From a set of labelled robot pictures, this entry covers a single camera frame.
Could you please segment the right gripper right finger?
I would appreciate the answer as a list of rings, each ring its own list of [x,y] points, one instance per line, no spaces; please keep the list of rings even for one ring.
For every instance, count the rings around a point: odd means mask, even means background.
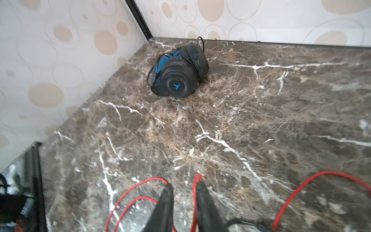
[[[197,224],[199,232],[228,232],[206,184],[196,184]]]

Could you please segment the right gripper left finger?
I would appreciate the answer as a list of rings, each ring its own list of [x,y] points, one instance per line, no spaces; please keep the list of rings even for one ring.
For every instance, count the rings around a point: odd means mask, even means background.
[[[171,184],[167,184],[147,221],[143,232],[172,232],[174,212],[174,191]]]

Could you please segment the black blue headphones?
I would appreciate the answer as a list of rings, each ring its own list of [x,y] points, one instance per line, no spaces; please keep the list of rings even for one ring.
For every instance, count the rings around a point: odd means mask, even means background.
[[[160,55],[147,74],[153,94],[183,98],[191,95],[209,72],[202,37]]]

